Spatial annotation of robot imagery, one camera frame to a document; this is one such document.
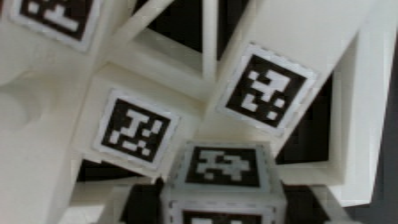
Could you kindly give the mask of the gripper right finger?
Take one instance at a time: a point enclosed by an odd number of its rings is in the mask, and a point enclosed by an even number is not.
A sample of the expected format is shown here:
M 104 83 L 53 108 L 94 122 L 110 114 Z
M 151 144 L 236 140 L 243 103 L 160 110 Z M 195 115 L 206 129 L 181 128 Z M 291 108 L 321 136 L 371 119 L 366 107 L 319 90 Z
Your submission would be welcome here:
M 330 218 L 305 185 L 284 185 L 287 200 L 284 224 L 323 224 Z

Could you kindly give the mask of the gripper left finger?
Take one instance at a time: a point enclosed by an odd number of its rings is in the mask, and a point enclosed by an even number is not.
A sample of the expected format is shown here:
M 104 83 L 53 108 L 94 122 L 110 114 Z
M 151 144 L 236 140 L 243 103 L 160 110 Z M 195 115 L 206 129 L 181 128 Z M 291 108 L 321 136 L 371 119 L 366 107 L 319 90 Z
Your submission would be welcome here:
M 119 218 L 122 224 L 161 224 L 160 191 L 160 185 L 133 186 Z

